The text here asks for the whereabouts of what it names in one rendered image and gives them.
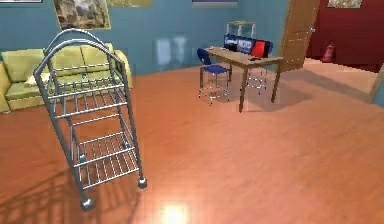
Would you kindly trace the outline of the glass tank with metal frame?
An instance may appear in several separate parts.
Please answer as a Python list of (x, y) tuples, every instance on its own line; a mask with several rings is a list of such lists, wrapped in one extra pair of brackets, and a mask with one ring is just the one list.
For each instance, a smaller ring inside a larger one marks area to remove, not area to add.
[(226, 36), (254, 38), (256, 23), (253, 21), (236, 20), (226, 24)]

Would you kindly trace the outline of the brown wooden room door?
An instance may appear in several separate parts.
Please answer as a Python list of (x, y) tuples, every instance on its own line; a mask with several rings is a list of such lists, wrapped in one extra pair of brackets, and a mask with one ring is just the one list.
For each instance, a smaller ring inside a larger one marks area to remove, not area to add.
[(303, 67), (321, 0), (290, 0), (281, 44), (281, 72)]

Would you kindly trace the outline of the red fire extinguisher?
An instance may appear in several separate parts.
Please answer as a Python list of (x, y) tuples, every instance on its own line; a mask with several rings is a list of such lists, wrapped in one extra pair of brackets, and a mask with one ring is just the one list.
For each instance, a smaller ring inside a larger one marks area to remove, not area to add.
[(335, 45), (332, 42), (329, 42), (326, 45), (322, 61), (324, 63), (331, 63), (334, 59)]

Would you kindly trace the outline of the brown wooden table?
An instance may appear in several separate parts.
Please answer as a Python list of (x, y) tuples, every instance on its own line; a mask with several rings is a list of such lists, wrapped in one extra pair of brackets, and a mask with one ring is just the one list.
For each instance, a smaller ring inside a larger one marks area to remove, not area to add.
[(270, 101), (272, 103), (275, 102), (277, 89), (281, 76), (281, 68), (283, 64), (283, 58), (281, 56), (270, 56), (268, 58), (261, 58), (261, 60), (257, 61), (249, 61), (250, 58), (254, 58), (254, 56), (247, 55), (240, 52), (233, 52), (225, 48), (213, 47), (213, 48), (203, 48), (208, 51), (209, 56), (216, 57), (217, 59), (228, 63), (230, 65), (229, 68), (229, 80), (232, 79), (232, 67), (236, 66), (243, 69), (242, 74), (242, 83), (240, 87), (240, 100), (239, 100), (239, 112), (243, 111), (244, 107), (244, 99), (245, 99), (245, 90), (246, 90), (246, 82), (247, 82), (247, 74), (249, 69), (266, 67), (269, 65), (276, 65), (276, 76), (273, 85), (272, 95)]

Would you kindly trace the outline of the yellow framed picture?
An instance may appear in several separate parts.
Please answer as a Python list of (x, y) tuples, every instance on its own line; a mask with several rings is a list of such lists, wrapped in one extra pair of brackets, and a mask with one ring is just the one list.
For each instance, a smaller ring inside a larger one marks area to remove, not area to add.
[(107, 0), (110, 7), (152, 7), (152, 0)]

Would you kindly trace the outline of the framed landscape painting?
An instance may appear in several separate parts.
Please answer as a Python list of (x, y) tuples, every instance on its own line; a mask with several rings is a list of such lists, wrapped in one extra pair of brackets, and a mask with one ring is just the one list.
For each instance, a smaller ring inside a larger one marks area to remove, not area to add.
[(52, 0), (61, 30), (110, 29), (106, 0)]

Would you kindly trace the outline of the framed picture on red wall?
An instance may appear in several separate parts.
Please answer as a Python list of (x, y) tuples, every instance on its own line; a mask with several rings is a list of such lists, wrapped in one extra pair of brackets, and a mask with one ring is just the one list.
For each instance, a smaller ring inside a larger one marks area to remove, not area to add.
[(328, 0), (328, 8), (357, 9), (362, 5), (363, 0)]

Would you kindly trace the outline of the blue and red box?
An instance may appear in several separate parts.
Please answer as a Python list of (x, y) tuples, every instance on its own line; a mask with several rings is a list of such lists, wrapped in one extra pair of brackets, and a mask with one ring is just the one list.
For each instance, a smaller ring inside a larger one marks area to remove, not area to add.
[(224, 48), (255, 57), (267, 58), (272, 52), (273, 43), (267, 40), (226, 34), (224, 36)]

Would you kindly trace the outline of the cream pillow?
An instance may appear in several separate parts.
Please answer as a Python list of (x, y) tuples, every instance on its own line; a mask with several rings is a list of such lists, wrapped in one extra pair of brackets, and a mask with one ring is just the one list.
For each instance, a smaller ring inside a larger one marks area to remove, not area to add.
[[(43, 85), (46, 86), (49, 81), (50, 74), (43, 72), (40, 74), (40, 78), (41, 78), (41, 81), (43, 82)], [(33, 75), (29, 76), (27, 80), (24, 82), (24, 85), (26, 87), (36, 86), (37, 85), (36, 78)]]

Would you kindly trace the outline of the yellow-green sofa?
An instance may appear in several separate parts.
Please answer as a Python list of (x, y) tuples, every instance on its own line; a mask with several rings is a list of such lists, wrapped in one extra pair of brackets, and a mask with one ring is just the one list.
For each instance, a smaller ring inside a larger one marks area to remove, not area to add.
[[(42, 49), (25, 49), (1, 53), (0, 61), (0, 112), (24, 109), (43, 105), (44, 101), (36, 83), (33, 71), (43, 60)], [(71, 70), (57, 71), (56, 78), (61, 92), (71, 92), (104, 85), (102, 78), (109, 77), (107, 56), (104, 52), (89, 45), (68, 46), (52, 58), (55, 68), (71, 67)]]

